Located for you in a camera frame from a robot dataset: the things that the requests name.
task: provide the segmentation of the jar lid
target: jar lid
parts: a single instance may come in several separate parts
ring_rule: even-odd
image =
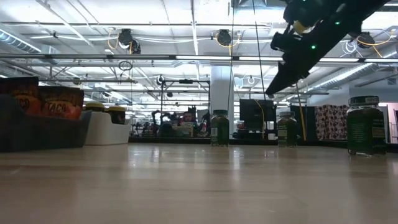
[[[121,107],[121,106],[110,106],[108,108],[108,111],[121,111],[121,112],[126,112],[126,109]]]
[[[214,115],[228,115],[227,110],[213,110]]]
[[[280,112],[279,116],[280,117],[294,117],[294,112],[293,111],[284,111],[284,112]]]
[[[92,108],[92,107],[104,108],[104,104],[100,102],[86,103],[86,108]]]
[[[355,96],[349,99],[350,106],[359,105],[378,105],[380,103],[378,96]]]

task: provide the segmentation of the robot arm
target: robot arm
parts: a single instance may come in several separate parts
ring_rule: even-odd
[[[276,33],[271,48],[282,51],[283,62],[266,90],[272,95],[296,84],[347,34],[357,38],[362,21],[389,0],[284,0],[288,26]]]

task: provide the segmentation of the glass jar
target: glass jar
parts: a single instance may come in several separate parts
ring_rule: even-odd
[[[348,152],[373,155],[386,153],[384,115],[378,96],[357,96],[349,99],[347,111]]]
[[[279,113],[278,124],[278,146],[297,146],[297,122],[294,119],[294,112],[286,111]]]
[[[227,110],[214,110],[211,118],[211,146],[228,146],[229,119]]]

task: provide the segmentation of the computer monitor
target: computer monitor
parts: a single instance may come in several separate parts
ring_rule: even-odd
[[[274,117],[276,116],[275,106],[272,100],[240,99],[239,110],[240,120],[244,121],[245,128],[250,130],[260,131],[263,129],[263,115],[264,121],[274,121]]]

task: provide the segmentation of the pillar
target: pillar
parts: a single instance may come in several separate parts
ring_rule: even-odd
[[[210,75],[210,106],[214,110],[227,110],[229,119],[229,137],[234,133],[234,84],[229,66],[213,66]]]

